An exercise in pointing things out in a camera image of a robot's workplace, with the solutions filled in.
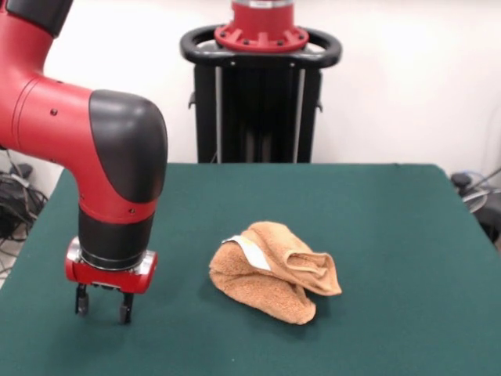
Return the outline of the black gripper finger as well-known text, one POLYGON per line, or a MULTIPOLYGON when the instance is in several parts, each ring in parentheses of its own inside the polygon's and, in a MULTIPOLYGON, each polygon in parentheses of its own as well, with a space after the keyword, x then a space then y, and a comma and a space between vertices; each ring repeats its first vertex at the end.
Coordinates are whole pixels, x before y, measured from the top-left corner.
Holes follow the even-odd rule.
POLYGON ((76 289, 75 313, 79 316, 86 316, 89 307, 89 298, 85 284, 79 284, 76 289))
POLYGON ((119 308, 120 324, 125 325, 131 323, 133 302, 134 302, 134 295, 132 293, 123 294, 123 299, 119 308))

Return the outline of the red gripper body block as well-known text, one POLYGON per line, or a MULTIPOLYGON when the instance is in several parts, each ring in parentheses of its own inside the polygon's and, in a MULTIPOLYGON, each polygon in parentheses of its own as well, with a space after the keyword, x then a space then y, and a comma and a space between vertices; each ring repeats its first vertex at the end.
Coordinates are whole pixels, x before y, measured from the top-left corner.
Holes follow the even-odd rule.
POLYGON ((67 279, 83 285, 115 288, 124 293, 144 294, 157 268, 156 252, 147 252, 134 268, 122 271, 97 269, 84 262, 78 252, 68 252, 65 259, 67 279))

